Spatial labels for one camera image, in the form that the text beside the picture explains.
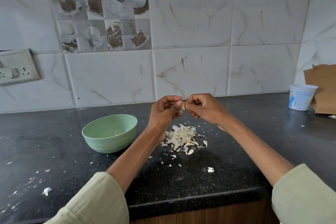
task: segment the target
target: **light green kurta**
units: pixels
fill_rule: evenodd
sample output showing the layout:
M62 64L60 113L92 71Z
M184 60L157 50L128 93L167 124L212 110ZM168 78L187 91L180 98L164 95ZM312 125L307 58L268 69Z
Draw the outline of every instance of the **light green kurta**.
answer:
M336 193L305 164L274 186L272 207L283 224L336 224ZM127 224L124 194L107 173L96 173L47 224Z

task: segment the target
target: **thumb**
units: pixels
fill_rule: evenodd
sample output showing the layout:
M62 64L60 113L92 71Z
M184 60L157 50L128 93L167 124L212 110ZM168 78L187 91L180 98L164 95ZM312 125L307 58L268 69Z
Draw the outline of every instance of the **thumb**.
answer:
M178 113L181 110L183 102L180 100L171 108L167 109L166 112L169 112L171 115Z
M197 115L202 115L202 107L194 104L187 104L185 107L188 111L195 112Z

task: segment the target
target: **brown cardboard piece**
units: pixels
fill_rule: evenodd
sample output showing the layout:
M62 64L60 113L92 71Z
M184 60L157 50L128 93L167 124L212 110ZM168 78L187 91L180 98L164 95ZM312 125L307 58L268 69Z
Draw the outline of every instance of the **brown cardboard piece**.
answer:
M306 84L318 86L311 101L316 113L336 114L336 65L304 70Z

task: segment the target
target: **black granite countertop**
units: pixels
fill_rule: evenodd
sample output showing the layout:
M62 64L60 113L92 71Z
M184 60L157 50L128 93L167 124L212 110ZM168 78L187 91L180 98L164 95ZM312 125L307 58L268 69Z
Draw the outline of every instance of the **black granite countertop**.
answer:
M335 119L289 109L288 93L218 99L283 157L294 165L306 163L336 189ZM126 113L138 119L137 137L148 123L150 106L0 115L0 223L43 222L53 217L95 172L105 171L122 153L95 152L83 139L82 128L97 118ZM173 124L196 127L197 133L207 138L208 147L172 159L168 148L159 146L126 193L131 219L256 201L270 195L270 184L228 134L187 112ZM208 173L207 167L215 171ZM41 193L47 187L52 192L46 197Z

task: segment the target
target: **forearm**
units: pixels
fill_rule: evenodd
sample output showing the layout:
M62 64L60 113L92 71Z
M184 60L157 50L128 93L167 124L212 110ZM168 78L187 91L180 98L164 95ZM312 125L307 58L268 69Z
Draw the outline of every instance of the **forearm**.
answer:
M107 169L124 194L150 154L158 146L155 133L149 128Z
M238 119L234 119L226 131L241 145L272 186L294 167Z

